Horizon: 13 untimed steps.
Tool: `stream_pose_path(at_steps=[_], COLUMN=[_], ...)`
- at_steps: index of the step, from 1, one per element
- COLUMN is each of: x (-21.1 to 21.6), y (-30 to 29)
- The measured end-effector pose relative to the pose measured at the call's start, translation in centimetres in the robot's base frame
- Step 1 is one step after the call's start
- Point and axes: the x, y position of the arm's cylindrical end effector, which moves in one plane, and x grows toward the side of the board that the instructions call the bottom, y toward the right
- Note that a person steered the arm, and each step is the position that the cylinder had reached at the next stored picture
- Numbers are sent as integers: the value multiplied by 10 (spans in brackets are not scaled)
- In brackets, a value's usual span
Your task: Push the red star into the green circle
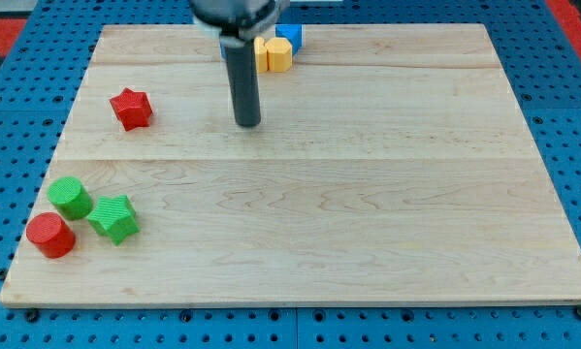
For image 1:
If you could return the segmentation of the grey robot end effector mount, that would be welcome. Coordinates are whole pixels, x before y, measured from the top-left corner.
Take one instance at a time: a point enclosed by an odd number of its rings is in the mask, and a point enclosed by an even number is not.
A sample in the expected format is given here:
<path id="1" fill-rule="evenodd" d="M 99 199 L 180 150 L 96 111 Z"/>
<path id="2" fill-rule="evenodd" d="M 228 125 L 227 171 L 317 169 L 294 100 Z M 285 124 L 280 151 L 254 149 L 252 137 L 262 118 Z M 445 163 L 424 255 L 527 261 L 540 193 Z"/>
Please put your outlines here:
<path id="1" fill-rule="evenodd" d="M 189 0 L 198 24 L 239 40 L 251 40 L 272 27 L 289 0 Z"/>

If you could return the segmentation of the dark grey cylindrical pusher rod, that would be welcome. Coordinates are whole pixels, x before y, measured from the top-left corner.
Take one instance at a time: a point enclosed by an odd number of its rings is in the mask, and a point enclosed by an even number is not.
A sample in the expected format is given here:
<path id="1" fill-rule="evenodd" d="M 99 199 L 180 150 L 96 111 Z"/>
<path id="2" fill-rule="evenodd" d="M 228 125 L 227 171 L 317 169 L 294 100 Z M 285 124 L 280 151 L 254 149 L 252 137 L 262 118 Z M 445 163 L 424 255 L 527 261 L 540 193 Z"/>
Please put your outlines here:
<path id="1" fill-rule="evenodd" d="M 261 122 L 254 41 L 223 42 L 235 122 L 245 128 Z"/>

